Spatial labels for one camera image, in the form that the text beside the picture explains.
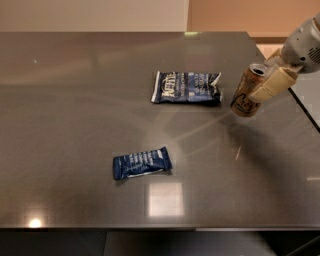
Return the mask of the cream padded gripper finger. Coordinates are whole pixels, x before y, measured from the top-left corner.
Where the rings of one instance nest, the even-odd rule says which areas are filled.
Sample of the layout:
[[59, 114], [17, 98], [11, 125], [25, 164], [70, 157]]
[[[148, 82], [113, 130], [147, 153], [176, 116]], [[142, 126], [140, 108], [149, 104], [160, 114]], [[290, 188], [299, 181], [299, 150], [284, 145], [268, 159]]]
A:
[[249, 99], [262, 103], [287, 90], [296, 83], [298, 73], [286, 66], [273, 66], [264, 80], [249, 94]]
[[283, 64], [283, 59], [281, 57], [281, 49], [276, 49], [265, 61], [264, 63], [272, 67], [274, 65], [281, 66]]

